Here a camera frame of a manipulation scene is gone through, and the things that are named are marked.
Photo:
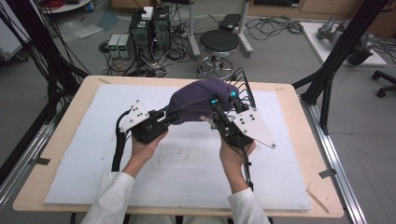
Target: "wooden table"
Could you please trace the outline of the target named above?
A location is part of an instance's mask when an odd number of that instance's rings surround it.
[[[48,165],[37,164],[30,173],[17,199],[14,209],[37,212],[87,212],[88,205],[45,204],[44,199],[55,177],[58,164],[67,150],[73,136],[98,87],[102,84],[150,85],[183,87],[193,79],[144,78],[144,77],[86,77],[76,97],[67,109],[59,126],[49,140],[41,158],[50,159]],[[290,84],[250,82],[254,91],[273,91],[280,103],[284,120],[299,164],[306,192],[312,209],[308,212],[267,212],[268,217],[341,217],[341,206],[332,180],[322,179],[318,173],[327,168],[321,157],[317,142],[300,105],[297,93]],[[230,216],[229,209],[128,207],[131,214],[162,214],[178,216]]]

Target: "white sleeve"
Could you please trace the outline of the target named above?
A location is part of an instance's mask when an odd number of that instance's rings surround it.
[[[270,224],[251,189],[244,189],[228,197],[235,224]]]
[[[91,206],[81,223],[122,223],[133,188],[134,178],[123,172],[119,172],[105,192]]]

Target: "white paper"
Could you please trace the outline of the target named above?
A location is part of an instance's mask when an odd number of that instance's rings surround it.
[[[178,88],[102,85],[64,153],[45,203],[93,203],[110,172],[118,117],[136,100],[147,110],[169,104]],[[254,193],[264,209],[310,209],[287,127],[274,92],[254,91],[256,105],[276,141],[250,155]],[[172,125],[134,184],[132,205],[229,208],[229,184],[219,160],[219,133],[207,122]],[[126,143],[121,168],[131,156]]]

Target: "black stool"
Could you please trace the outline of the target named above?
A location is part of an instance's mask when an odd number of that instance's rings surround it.
[[[228,31],[212,30],[201,35],[200,44],[204,51],[213,56],[205,57],[199,63],[198,77],[210,77],[211,73],[215,73],[219,78],[229,77],[233,73],[233,64],[223,57],[238,49],[238,37]]]

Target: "purple cloth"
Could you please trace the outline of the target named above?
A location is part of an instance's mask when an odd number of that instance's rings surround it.
[[[230,92],[239,90],[221,79],[210,78],[199,80],[175,92],[166,109],[166,116],[179,111],[180,118],[172,124],[182,124],[187,121],[202,121],[201,116],[212,119],[213,110],[210,100],[217,98],[224,111],[233,109],[230,102]]]

